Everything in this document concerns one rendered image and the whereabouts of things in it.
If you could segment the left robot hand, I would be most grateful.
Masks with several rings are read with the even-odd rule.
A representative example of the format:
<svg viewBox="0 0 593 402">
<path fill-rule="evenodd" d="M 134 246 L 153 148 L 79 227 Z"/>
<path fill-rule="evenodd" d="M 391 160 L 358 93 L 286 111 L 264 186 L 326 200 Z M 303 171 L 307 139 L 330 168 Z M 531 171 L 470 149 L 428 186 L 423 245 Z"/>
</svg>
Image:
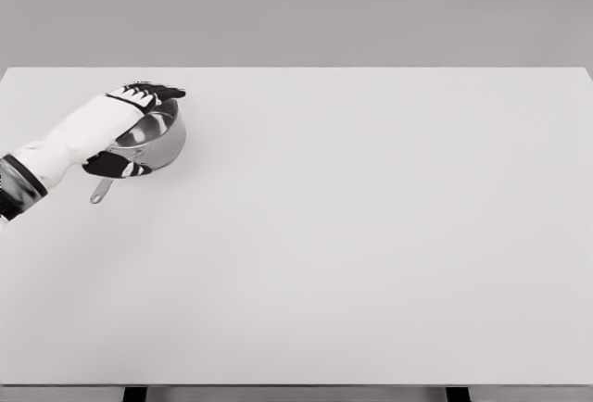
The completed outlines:
<svg viewBox="0 0 593 402">
<path fill-rule="evenodd" d="M 153 82 L 133 82 L 92 99 L 63 121 L 93 138 L 91 155 L 78 165 L 84 171 L 84 167 L 99 170 L 101 165 L 96 163 L 97 154 L 111 146 L 157 106 L 170 99 L 176 99 L 179 105 L 179 101 L 185 96 L 186 91 L 178 87 Z"/>
</svg>

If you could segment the silver metal pot with handle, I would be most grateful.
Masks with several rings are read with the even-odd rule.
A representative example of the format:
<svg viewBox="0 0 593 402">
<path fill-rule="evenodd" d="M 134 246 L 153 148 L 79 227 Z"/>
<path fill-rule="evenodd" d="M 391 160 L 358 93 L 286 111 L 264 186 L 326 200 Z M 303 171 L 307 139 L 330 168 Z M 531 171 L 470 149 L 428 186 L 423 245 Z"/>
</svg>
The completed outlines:
<svg viewBox="0 0 593 402">
<path fill-rule="evenodd" d="M 168 166 L 182 152 L 186 129 L 176 99 L 170 99 L 138 121 L 111 146 L 95 156 L 99 170 L 84 167 L 102 180 L 90 202 L 100 203 L 116 180 L 147 176 Z"/>
</svg>

